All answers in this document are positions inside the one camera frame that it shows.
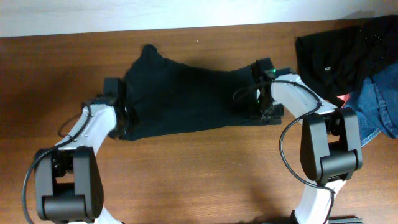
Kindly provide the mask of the dark green cloth garment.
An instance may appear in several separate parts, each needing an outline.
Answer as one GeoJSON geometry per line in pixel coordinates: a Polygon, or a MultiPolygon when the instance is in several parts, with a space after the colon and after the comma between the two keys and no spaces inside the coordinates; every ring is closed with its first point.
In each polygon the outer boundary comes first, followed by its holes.
{"type": "Polygon", "coordinates": [[[122,140],[190,133],[225,126],[278,125],[282,106],[261,109],[250,65],[232,71],[208,70],[164,58],[147,44],[126,72],[129,124],[122,140]]]}

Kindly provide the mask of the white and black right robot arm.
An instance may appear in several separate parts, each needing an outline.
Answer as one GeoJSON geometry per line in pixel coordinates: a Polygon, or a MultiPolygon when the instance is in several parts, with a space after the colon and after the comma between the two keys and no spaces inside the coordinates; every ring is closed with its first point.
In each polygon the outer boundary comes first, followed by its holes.
{"type": "Polygon", "coordinates": [[[338,192],[363,166],[357,114],[324,100],[294,71],[276,70],[269,59],[253,63],[251,73],[255,84],[249,90],[256,91],[261,119],[278,106],[286,107],[295,117],[279,139],[283,163],[305,186],[289,222],[362,223],[356,216],[330,216],[338,192]],[[282,149],[287,131],[297,123],[302,125],[300,163],[304,178],[291,168],[282,149]]]}

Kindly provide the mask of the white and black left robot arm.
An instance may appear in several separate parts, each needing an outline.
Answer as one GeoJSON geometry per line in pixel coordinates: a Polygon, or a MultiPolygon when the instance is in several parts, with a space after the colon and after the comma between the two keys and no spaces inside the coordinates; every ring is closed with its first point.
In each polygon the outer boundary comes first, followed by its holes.
{"type": "Polygon", "coordinates": [[[82,106],[80,118],[55,146],[37,151],[35,177],[39,218],[53,223],[118,223],[104,207],[96,161],[103,141],[123,138],[130,115],[124,104],[126,84],[106,78],[103,94],[82,106]]]}

